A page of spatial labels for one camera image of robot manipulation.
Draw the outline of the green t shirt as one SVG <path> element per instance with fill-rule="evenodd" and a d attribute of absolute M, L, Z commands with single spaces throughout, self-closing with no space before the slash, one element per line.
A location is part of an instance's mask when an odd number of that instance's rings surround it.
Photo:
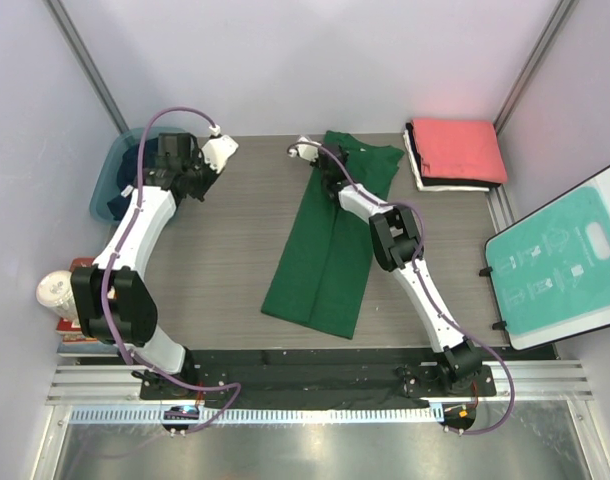
<path fill-rule="evenodd" d="M 372 259 L 368 224 L 327 196 L 314 169 L 261 312 L 351 339 Z"/>

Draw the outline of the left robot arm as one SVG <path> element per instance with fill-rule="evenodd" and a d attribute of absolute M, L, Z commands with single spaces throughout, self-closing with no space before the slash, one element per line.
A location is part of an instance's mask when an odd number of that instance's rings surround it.
<path fill-rule="evenodd" d="M 123 216 L 102 252 L 71 274 L 81 332 L 115 346 L 125 362 L 138 362 L 163 379 L 175 398 L 198 385 L 193 355 L 160 326 L 159 310 L 145 281 L 153 249 L 186 198 L 203 200 L 238 148 L 214 129 L 206 142 L 187 132 L 142 136 L 130 176 L 111 205 Z"/>

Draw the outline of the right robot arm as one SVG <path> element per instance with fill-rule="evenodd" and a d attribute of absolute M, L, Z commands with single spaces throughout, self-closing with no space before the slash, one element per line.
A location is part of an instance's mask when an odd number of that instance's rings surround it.
<path fill-rule="evenodd" d="M 318 148 L 313 164 L 323 188 L 339 207 L 369 227 L 374 258 L 402 287 L 418 314 L 435 355 L 436 380 L 450 395 L 472 391 L 482 373 L 482 356 L 450 316 L 424 259 L 424 242 L 411 206 L 388 202 L 356 182 L 340 150 Z"/>

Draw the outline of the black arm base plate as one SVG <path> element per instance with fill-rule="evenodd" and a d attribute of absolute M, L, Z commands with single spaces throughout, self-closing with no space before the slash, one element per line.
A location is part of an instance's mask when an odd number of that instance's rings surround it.
<path fill-rule="evenodd" d="M 452 370 L 442 354 L 428 349 L 188 350 L 172 386 L 218 387 L 238 382 L 256 398 L 274 392 L 295 399 L 298 391 L 332 392 L 348 403 L 359 391 L 387 397 L 493 397 L 491 369 L 474 350 Z"/>

